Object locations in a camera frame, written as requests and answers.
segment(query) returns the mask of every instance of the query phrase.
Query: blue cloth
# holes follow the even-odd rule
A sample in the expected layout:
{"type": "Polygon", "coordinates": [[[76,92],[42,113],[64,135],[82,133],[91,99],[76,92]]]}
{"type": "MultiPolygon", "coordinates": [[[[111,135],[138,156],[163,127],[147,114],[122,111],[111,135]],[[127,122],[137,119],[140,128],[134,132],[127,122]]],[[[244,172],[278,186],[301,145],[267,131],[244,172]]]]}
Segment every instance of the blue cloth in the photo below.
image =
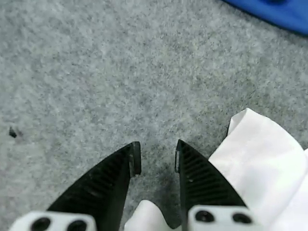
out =
{"type": "Polygon", "coordinates": [[[223,0],[277,26],[308,35],[308,0],[223,0]]]}

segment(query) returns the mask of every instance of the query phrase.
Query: crumpled white fabric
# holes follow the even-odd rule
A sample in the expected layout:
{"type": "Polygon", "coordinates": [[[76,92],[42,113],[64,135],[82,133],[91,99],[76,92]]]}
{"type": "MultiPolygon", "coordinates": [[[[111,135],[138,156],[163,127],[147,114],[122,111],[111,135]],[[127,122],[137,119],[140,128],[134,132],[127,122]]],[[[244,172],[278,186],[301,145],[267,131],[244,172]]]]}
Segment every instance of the crumpled white fabric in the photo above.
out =
{"type": "MultiPolygon", "coordinates": [[[[308,231],[308,151],[277,123],[251,109],[236,114],[209,161],[267,230],[308,231]]],[[[133,230],[171,229],[158,207],[142,201],[125,225],[133,230]]]]}

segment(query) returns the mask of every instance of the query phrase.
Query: small dark speck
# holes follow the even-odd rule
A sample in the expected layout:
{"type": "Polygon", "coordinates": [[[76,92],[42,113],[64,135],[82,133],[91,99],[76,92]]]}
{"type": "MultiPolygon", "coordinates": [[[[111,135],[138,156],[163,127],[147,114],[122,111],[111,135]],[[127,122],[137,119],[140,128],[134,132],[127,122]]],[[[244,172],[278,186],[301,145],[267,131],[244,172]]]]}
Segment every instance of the small dark speck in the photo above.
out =
{"type": "Polygon", "coordinates": [[[16,132],[13,130],[12,127],[10,127],[9,135],[12,136],[13,138],[16,138],[16,137],[17,137],[17,134],[16,134],[16,132]]]}

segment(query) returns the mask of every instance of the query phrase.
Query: screw hole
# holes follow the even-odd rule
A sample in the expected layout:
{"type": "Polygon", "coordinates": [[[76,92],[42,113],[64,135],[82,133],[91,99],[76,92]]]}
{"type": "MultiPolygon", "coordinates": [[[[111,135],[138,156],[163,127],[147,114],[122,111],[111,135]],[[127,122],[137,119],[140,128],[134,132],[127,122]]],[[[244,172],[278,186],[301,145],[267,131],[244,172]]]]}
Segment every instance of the screw hole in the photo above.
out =
{"type": "Polygon", "coordinates": [[[243,213],[236,213],[233,215],[233,220],[237,223],[250,224],[252,220],[249,216],[243,213]]]}
{"type": "Polygon", "coordinates": [[[202,222],[213,222],[215,218],[213,214],[208,211],[199,211],[196,213],[196,220],[202,222]]]}
{"type": "Polygon", "coordinates": [[[75,220],[68,227],[67,231],[86,231],[87,224],[83,220],[75,220]]]}
{"type": "Polygon", "coordinates": [[[45,231],[48,229],[51,221],[49,218],[37,219],[31,226],[31,231],[45,231]]]}

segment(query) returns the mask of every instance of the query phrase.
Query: carpet floor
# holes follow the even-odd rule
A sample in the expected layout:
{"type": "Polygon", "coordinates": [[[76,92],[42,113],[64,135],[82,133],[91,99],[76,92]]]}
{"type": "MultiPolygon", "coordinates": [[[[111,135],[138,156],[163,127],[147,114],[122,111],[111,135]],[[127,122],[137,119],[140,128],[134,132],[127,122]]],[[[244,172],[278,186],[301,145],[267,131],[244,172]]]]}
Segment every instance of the carpet floor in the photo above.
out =
{"type": "Polygon", "coordinates": [[[247,107],[308,148],[307,38],[219,0],[2,0],[1,229],[132,141],[122,227],[141,199],[176,227],[177,140],[210,156],[247,107]]]}

